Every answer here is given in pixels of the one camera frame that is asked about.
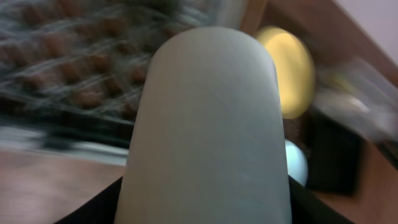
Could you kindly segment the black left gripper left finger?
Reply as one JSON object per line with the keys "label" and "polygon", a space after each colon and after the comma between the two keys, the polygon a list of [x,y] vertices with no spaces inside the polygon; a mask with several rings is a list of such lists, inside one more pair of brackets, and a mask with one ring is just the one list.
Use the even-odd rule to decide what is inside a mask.
{"label": "black left gripper left finger", "polygon": [[91,200],[55,224],[113,224],[123,178],[113,182]]}

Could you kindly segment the white cup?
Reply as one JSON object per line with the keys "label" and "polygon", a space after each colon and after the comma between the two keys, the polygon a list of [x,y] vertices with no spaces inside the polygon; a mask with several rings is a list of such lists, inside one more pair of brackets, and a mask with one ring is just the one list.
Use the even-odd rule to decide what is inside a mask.
{"label": "white cup", "polygon": [[202,27],[152,57],[116,223],[291,223],[275,68],[249,35]]}

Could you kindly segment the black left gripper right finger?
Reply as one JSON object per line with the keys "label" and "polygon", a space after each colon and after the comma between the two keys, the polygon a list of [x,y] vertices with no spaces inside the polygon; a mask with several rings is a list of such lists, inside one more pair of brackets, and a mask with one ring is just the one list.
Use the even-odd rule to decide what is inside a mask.
{"label": "black left gripper right finger", "polygon": [[353,224],[289,177],[292,224]]}

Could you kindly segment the light blue bowl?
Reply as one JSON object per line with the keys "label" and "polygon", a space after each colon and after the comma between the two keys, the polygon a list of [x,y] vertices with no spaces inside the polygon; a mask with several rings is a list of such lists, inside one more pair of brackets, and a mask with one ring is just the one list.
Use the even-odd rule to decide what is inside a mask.
{"label": "light blue bowl", "polygon": [[308,164],[305,154],[289,140],[285,140],[285,153],[289,176],[301,186],[305,186],[308,179]]}

